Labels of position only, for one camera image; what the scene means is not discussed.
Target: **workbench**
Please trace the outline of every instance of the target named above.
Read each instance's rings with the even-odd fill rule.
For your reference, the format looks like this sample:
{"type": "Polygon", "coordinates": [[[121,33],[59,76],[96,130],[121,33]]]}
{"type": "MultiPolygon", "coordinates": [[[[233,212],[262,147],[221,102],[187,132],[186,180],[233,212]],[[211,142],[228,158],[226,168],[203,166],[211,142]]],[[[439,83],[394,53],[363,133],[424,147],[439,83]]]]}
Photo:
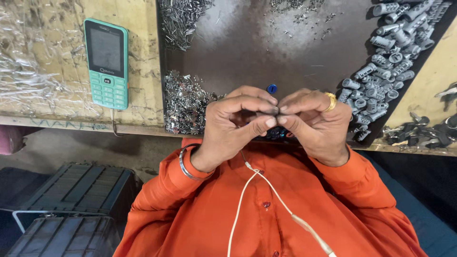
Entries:
{"type": "MultiPolygon", "coordinates": [[[[116,110],[117,131],[188,136],[164,130],[163,74],[153,0],[1,2],[0,124],[112,132],[109,109],[91,100],[82,26],[86,17],[129,29],[129,108],[116,110]]],[[[217,23],[218,16],[208,15],[205,19],[217,23]]],[[[396,127],[411,121],[410,111],[428,116],[432,125],[457,112],[455,104],[443,112],[444,103],[433,97],[457,81],[455,32],[457,19],[438,42],[386,125],[396,127]]],[[[402,151],[380,139],[368,150],[402,151]]],[[[447,150],[404,152],[457,155],[457,144],[447,150]]]]}

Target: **gold ring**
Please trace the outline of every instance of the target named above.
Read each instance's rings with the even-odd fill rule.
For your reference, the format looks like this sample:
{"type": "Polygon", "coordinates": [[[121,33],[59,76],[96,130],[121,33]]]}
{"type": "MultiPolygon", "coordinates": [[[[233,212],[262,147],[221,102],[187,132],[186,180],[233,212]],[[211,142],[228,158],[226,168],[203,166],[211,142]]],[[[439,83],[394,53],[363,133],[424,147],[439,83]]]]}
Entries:
{"type": "Polygon", "coordinates": [[[336,103],[338,102],[336,100],[336,96],[332,93],[325,92],[325,94],[330,98],[330,105],[327,109],[323,110],[322,112],[330,112],[331,110],[335,109],[336,103]]]}

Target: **teal feature phone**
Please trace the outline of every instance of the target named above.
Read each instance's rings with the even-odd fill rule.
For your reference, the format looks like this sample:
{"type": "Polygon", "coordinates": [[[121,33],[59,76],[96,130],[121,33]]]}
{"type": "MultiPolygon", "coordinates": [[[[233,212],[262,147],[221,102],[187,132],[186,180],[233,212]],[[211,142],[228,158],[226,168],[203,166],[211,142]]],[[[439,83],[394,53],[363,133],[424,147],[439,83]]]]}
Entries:
{"type": "Polygon", "coordinates": [[[128,107],[128,32],[92,18],[84,20],[92,101],[125,110],[128,107]]]}

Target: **orange shirt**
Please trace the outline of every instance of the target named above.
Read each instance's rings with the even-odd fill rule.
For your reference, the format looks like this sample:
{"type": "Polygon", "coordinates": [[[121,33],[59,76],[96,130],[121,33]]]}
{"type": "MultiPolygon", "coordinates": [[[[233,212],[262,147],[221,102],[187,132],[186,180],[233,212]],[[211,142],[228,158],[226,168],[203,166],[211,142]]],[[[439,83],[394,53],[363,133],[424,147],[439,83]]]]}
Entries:
{"type": "MultiPolygon", "coordinates": [[[[184,139],[182,144],[195,142],[201,140],[184,139]]],[[[395,208],[395,199],[368,160],[350,150],[345,165],[328,167],[303,150],[280,148],[251,143],[243,153],[254,169],[264,170],[288,208],[308,222],[337,257],[426,256],[413,226],[395,208]]],[[[241,191],[253,171],[238,153],[209,180],[198,182],[181,171],[179,152],[165,158],[159,175],[144,184],[114,257],[227,256],[241,191]]],[[[186,169],[207,177],[192,167],[189,153],[184,155],[186,169]]],[[[244,193],[231,252],[234,257],[327,256],[260,176],[244,193]]]]}

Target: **concrete floor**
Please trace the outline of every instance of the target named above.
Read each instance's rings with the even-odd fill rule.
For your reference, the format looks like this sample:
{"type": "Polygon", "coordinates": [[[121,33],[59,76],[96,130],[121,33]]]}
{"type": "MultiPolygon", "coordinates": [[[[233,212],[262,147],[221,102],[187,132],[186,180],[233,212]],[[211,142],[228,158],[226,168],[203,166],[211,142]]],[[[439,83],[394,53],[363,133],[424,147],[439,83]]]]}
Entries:
{"type": "Polygon", "coordinates": [[[53,174],[66,162],[132,169],[144,182],[157,175],[159,163],[180,148],[181,138],[146,135],[116,137],[113,133],[45,128],[26,136],[25,148],[0,155],[0,169],[20,168],[53,174]]]}

